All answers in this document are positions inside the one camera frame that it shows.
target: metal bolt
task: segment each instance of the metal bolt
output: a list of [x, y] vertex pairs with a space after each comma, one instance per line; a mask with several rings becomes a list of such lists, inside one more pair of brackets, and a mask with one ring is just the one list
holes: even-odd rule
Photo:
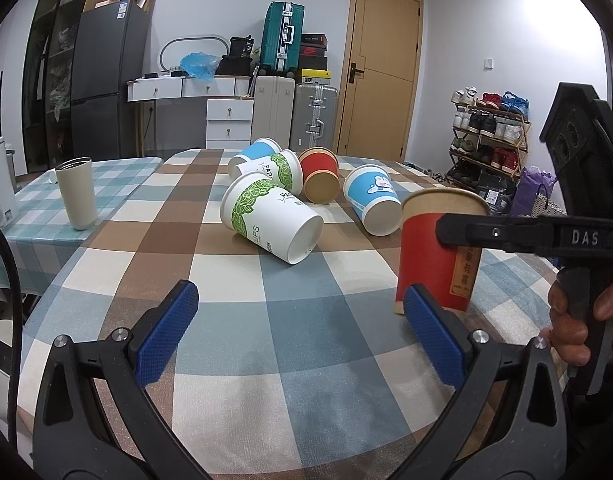
[[473, 333], [473, 341], [476, 343], [486, 343], [489, 340], [489, 335], [484, 330], [476, 330]]
[[53, 344], [58, 348], [62, 348], [62, 346], [64, 346], [66, 343], [68, 343], [68, 336], [64, 334], [53, 339]]
[[124, 341], [128, 337], [128, 330], [126, 328], [116, 328], [110, 337], [113, 341]]
[[547, 347], [547, 340], [544, 339], [542, 336], [534, 337], [533, 346], [535, 346], [535, 348], [539, 348], [540, 350], [542, 350]]

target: paper cup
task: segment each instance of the paper cup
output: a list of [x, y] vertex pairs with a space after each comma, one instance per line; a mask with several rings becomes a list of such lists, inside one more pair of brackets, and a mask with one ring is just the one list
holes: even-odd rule
[[469, 306], [482, 249], [440, 244], [435, 224], [445, 213], [487, 216], [487, 203], [470, 191], [435, 187], [408, 196], [402, 208], [395, 312], [404, 314], [405, 290], [413, 283], [426, 286], [444, 308], [464, 312]]
[[235, 178], [234, 168], [238, 164], [244, 162], [251, 162], [256, 158], [263, 158], [263, 156], [270, 156], [274, 153], [280, 153], [282, 147], [273, 139], [267, 137], [260, 137], [251, 146], [247, 146], [240, 153], [231, 157], [228, 162], [228, 174], [231, 178]]
[[328, 204], [340, 192], [338, 159], [326, 148], [310, 148], [300, 155], [304, 195], [315, 204]]
[[98, 219], [93, 189], [93, 166], [87, 156], [74, 158], [56, 167], [64, 208], [73, 229], [88, 229]]
[[389, 174], [374, 164], [359, 166], [344, 181], [344, 196], [369, 234], [387, 236], [400, 227], [402, 205]]
[[238, 177], [220, 205], [224, 225], [288, 264], [304, 260], [317, 244], [323, 218], [264, 173]]
[[297, 195], [302, 191], [302, 167], [298, 155], [291, 150], [282, 150], [271, 156], [238, 164], [233, 170], [233, 177], [255, 171], [262, 171], [270, 176], [276, 186], [283, 187], [291, 194]]

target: beige tumbler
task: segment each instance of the beige tumbler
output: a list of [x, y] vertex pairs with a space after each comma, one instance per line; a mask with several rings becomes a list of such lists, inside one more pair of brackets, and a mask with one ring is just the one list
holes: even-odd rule
[[88, 229], [98, 219], [93, 190], [93, 167], [87, 156], [73, 158], [56, 167], [64, 208], [73, 229]]

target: checkered tablecloth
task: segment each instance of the checkered tablecloth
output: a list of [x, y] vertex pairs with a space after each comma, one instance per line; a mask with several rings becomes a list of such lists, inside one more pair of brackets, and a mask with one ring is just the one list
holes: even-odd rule
[[[131, 327], [185, 278], [200, 290], [198, 313], [147, 391], [214, 478], [386, 478], [453, 393], [393, 314], [400, 234], [367, 234], [340, 195], [312, 205], [323, 234], [290, 266], [220, 222], [232, 155], [170, 158], [75, 251], [26, 324], [20, 412], [32, 420], [57, 335], [78, 342]], [[371, 161], [340, 162], [344, 176]], [[402, 198], [438, 185], [380, 164]], [[526, 344], [548, 323], [554, 277], [534, 256], [485, 250], [466, 324]], [[100, 396], [135, 452], [106, 387]]]
[[[115, 211], [126, 197], [161, 165], [162, 159], [125, 158], [93, 163], [98, 224]], [[48, 172], [16, 193], [20, 213], [3, 231], [20, 274], [22, 291], [42, 295], [74, 251], [96, 226], [76, 231], [69, 224], [58, 184]], [[0, 288], [8, 288], [0, 258]]]

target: blue paper cup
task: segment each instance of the blue paper cup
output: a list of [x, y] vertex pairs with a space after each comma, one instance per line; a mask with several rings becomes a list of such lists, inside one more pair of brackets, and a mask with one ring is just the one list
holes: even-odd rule
[[344, 181], [344, 196], [369, 234], [387, 236], [402, 221], [402, 204], [389, 174], [374, 164], [359, 166]]
[[273, 139], [267, 137], [260, 137], [251, 146], [247, 146], [240, 153], [233, 156], [228, 162], [228, 174], [231, 178], [237, 178], [238, 174], [234, 171], [238, 164], [244, 162], [251, 162], [256, 158], [263, 158], [263, 156], [271, 156], [275, 153], [280, 153], [282, 148]]

